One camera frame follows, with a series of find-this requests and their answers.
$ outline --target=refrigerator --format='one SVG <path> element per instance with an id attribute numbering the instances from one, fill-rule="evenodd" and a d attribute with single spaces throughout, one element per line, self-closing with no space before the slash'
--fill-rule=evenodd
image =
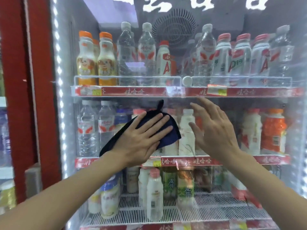
<path id="1" fill-rule="evenodd" d="M 22 19 L 24 6 L 21 0 L 1 1 L 0 213 L 3 214 L 26 200 L 25 171 L 38 162 L 38 157 Z"/>
<path id="2" fill-rule="evenodd" d="M 225 111 L 242 150 L 307 196 L 305 0 L 24 2 L 44 188 L 90 166 L 116 131 L 160 100 L 184 139 L 186 115 L 202 126 L 189 104 L 203 96 Z M 114 215 L 104 213 L 104 187 L 66 229 L 278 229 L 193 136 L 189 153 L 182 139 L 140 165 L 158 168 L 164 189 L 175 174 L 163 217 L 149 220 L 125 169 L 115 176 L 123 191 Z M 183 193 L 182 177 L 193 181 Z M 182 196 L 193 205 L 180 206 Z"/>

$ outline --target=white wire rail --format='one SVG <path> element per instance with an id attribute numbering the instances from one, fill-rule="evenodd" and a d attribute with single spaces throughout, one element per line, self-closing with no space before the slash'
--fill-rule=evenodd
<path id="1" fill-rule="evenodd" d="M 175 200 L 164 200 L 163 217 L 159 222 L 151 222 L 146 210 L 139 207 L 138 194 L 123 193 L 119 204 L 119 213 L 112 219 L 103 219 L 98 214 L 88 214 L 81 227 L 102 227 L 129 224 L 166 224 L 173 222 L 218 222 L 239 220 L 271 220 L 263 209 L 252 204 L 236 200 L 232 194 L 217 187 L 212 193 L 196 189 L 197 205 L 190 210 L 180 210 Z"/>

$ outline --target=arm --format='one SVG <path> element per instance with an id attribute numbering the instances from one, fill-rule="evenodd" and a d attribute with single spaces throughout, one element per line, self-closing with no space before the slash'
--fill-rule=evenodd
<path id="1" fill-rule="evenodd" d="M 63 228 L 77 209 L 113 174 L 125 167 L 140 165 L 147 161 L 156 150 L 159 140 L 172 130 L 172 127 L 168 127 L 152 136 L 169 120 L 169 116 L 161 119 L 162 114 L 135 129 L 145 115 L 146 112 L 139 115 L 121 135 L 113 149 L 91 166 L 52 185 L 0 216 L 0 229 Z"/>
<path id="2" fill-rule="evenodd" d="M 202 150 L 222 162 L 251 191 L 279 228 L 307 229 L 307 200 L 239 149 L 224 111 L 205 98 L 200 102 L 204 107 L 194 103 L 191 106 L 201 116 L 205 133 L 194 123 L 190 126 Z"/>

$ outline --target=forearm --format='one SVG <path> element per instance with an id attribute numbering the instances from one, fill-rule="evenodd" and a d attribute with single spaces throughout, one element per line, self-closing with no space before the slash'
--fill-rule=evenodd
<path id="1" fill-rule="evenodd" d="M 0 217 L 1 229 L 58 230 L 77 209 L 120 170 L 106 153 L 91 166 L 62 180 Z"/>
<path id="2" fill-rule="evenodd" d="M 244 153 L 226 165 L 260 201 L 281 229 L 307 229 L 307 200 L 285 186 L 275 175 Z"/>

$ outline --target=hand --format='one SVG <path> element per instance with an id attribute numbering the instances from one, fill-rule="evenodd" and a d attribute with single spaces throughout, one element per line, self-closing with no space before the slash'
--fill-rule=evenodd
<path id="1" fill-rule="evenodd" d="M 203 97 L 199 100 L 204 107 L 195 103 L 191 106 L 201 117 L 204 134 L 195 123 L 189 123 L 195 141 L 205 153 L 224 164 L 230 156 L 241 153 L 232 123 L 219 106 Z"/>
<path id="2" fill-rule="evenodd" d="M 114 160 L 119 162 L 120 170 L 146 162 L 159 145 L 159 140 L 173 129 L 172 126 L 169 126 L 155 134 L 169 120 L 169 116 L 163 117 L 162 113 L 136 129 L 145 115 L 146 112 L 140 114 L 117 140 L 113 149 L 108 152 L 111 153 Z"/>

